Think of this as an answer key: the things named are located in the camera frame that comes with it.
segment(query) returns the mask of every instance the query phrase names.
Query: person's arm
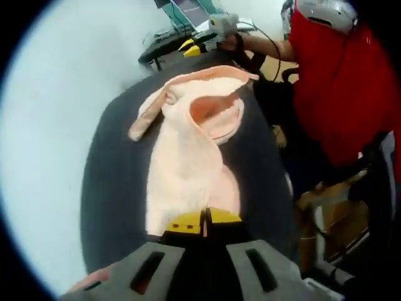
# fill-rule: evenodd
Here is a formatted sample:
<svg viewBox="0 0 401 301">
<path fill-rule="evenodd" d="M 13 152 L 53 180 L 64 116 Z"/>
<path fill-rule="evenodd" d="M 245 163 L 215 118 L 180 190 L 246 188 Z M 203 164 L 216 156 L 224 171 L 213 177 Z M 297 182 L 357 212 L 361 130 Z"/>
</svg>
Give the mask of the person's arm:
<svg viewBox="0 0 401 301">
<path fill-rule="evenodd" d="M 280 58 L 282 61 L 293 61 L 297 63 L 293 47 L 289 41 L 274 41 L 274 44 L 276 44 L 280 51 L 279 56 L 275 45 L 269 39 L 250 36 L 248 34 L 242 34 L 241 36 L 244 40 L 244 47 L 246 50 L 262 53 L 276 59 Z"/>
</svg>

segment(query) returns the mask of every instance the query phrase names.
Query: towel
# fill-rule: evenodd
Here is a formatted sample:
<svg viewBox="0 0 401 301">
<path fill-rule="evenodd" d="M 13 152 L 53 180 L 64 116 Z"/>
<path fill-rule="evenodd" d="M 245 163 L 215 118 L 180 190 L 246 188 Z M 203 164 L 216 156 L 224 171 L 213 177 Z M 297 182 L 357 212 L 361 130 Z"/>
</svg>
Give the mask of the towel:
<svg viewBox="0 0 401 301">
<path fill-rule="evenodd" d="M 179 75 L 139 108 L 128 133 L 134 141 L 160 111 L 164 115 L 147 179 L 148 234 L 160 236 L 176 216 L 205 207 L 239 214 L 238 184 L 218 145 L 241 124 L 244 102 L 237 90 L 250 79 L 259 77 L 232 66 Z"/>
</svg>

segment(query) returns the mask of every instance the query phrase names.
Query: yellow plastic part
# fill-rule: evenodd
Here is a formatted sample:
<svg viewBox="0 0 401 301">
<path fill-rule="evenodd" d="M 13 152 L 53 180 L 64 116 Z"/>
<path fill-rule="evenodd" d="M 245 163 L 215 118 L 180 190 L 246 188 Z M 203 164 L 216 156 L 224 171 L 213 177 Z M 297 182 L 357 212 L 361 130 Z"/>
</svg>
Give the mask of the yellow plastic part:
<svg viewBox="0 0 401 301">
<path fill-rule="evenodd" d="M 184 57 L 187 58 L 188 56 L 197 56 L 201 54 L 201 49 L 198 46 L 192 46 L 186 52 L 184 52 Z"/>
<path fill-rule="evenodd" d="M 178 48 L 178 51 L 184 50 L 183 48 L 186 47 L 186 46 L 188 46 L 187 48 L 190 48 L 194 44 L 195 44 L 195 41 L 193 39 L 189 39 L 189 40 L 187 40 L 187 41 L 182 43 L 181 47 Z"/>
<path fill-rule="evenodd" d="M 241 221 L 238 215 L 232 214 L 229 211 L 211 207 L 212 222 L 215 223 L 235 223 Z"/>
<path fill-rule="evenodd" d="M 167 231 L 179 233 L 201 233 L 201 211 L 194 211 L 178 215 L 167 224 Z"/>
</svg>

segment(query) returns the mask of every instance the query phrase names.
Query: red shirt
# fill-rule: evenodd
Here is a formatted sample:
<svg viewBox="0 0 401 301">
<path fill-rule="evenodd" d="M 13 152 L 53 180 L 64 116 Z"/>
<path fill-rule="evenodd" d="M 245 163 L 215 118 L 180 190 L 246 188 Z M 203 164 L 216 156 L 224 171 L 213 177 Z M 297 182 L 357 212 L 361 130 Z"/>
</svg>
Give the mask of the red shirt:
<svg viewBox="0 0 401 301">
<path fill-rule="evenodd" d="M 299 63 L 294 106 L 306 133 L 340 166 L 354 162 L 379 131 L 394 130 L 401 182 L 400 89 L 368 26 L 358 24 L 346 41 L 346 34 L 295 11 L 291 28 L 289 42 Z"/>
</svg>

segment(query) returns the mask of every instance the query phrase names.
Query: white wall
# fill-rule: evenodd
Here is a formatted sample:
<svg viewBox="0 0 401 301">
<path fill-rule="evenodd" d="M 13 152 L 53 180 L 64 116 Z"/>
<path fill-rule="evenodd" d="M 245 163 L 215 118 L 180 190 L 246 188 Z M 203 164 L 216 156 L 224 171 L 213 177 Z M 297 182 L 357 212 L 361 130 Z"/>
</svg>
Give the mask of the white wall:
<svg viewBox="0 0 401 301">
<path fill-rule="evenodd" d="M 220 1 L 247 11 L 272 38 L 280 38 L 282 2 Z M 85 276 L 81 181 L 100 115 L 148 75 L 137 63 L 142 40 L 169 24 L 152 0 L 58 1 L 11 65 L 0 111 L 3 209 L 23 256 L 54 293 Z"/>
</svg>

